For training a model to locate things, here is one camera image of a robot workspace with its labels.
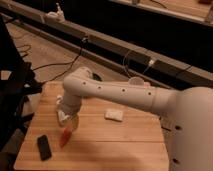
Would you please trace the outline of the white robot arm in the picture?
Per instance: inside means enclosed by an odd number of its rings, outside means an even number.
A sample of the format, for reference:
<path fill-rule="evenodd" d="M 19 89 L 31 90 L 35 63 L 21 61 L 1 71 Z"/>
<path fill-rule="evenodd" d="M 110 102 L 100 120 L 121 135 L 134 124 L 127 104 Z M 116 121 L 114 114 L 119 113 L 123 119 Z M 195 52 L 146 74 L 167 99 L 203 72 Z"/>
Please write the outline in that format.
<path fill-rule="evenodd" d="M 147 86 L 142 81 L 104 82 L 80 67 L 63 80 L 59 109 L 77 115 L 84 97 L 96 97 L 171 117 L 169 171 L 213 171 L 213 88 L 192 87 L 182 91 Z"/>

